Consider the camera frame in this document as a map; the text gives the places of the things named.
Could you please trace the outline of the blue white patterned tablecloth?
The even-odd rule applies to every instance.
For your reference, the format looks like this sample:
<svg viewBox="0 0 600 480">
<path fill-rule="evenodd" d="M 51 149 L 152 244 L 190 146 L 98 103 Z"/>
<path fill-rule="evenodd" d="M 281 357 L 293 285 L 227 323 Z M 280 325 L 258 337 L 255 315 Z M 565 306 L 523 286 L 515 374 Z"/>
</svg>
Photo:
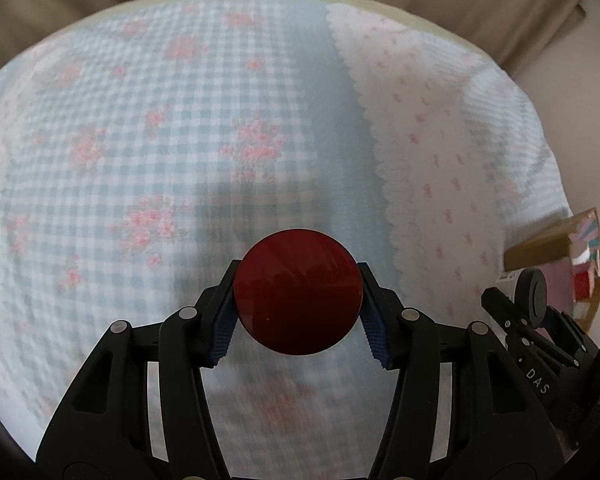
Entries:
<svg viewBox="0 0 600 480">
<path fill-rule="evenodd" d="M 138 0 L 0 70 L 0 419 L 27 456 L 109 325 L 159 322 L 268 234 L 324 232 L 437 322 L 570 215 L 478 48 L 354 0 Z"/>
</svg>

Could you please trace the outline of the red-lidded small jar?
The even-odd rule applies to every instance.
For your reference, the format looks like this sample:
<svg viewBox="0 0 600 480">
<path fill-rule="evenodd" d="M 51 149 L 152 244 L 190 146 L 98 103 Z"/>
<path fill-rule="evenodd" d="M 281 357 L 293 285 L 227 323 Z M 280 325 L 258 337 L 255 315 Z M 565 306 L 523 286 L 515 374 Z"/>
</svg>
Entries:
<svg viewBox="0 0 600 480">
<path fill-rule="evenodd" d="M 339 242 L 291 229 L 249 249 L 233 290 L 240 322 L 255 341 L 286 356 L 310 356 L 350 333 L 364 287 L 358 264 Z"/>
</svg>

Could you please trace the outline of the black-lidded white jar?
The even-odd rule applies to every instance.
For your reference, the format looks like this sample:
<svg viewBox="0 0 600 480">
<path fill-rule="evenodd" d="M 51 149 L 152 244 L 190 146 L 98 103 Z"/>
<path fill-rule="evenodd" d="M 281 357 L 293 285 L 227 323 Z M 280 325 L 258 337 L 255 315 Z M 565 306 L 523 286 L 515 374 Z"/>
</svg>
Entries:
<svg viewBox="0 0 600 480">
<path fill-rule="evenodd" d="M 538 268 L 503 272 L 495 281 L 498 288 L 518 309 L 532 328 L 542 325 L 547 310 L 547 287 Z"/>
</svg>

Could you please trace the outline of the pink cardboard box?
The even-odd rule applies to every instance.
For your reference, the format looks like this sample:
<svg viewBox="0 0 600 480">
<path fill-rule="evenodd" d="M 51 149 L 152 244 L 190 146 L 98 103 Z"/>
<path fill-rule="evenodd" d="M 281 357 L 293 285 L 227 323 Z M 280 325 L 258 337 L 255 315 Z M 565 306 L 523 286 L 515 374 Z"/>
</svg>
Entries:
<svg viewBox="0 0 600 480">
<path fill-rule="evenodd" d="M 560 220 L 506 249 L 504 269 L 538 268 L 547 301 L 586 332 L 600 306 L 600 217 L 595 208 Z"/>
</svg>

